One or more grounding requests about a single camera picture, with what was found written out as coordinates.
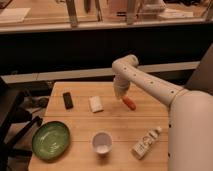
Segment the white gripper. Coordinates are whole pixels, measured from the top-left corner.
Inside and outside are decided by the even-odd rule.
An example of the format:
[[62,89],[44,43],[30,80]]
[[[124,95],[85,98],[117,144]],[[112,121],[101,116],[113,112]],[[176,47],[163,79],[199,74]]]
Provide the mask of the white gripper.
[[115,97],[117,99],[121,99],[123,96],[125,96],[128,91],[128,88],[130,87],[130,82],[119,74],[115,75],[113,84],[115,87]]

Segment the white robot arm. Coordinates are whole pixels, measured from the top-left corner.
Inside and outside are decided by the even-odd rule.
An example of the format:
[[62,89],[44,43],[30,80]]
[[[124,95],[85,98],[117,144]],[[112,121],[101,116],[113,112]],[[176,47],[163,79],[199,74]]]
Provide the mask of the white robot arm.
[[112,63],[116,98],[134,83],[168,107],[168,171],[213,171],[213,95],[172,84],[138,65],[135,55]]

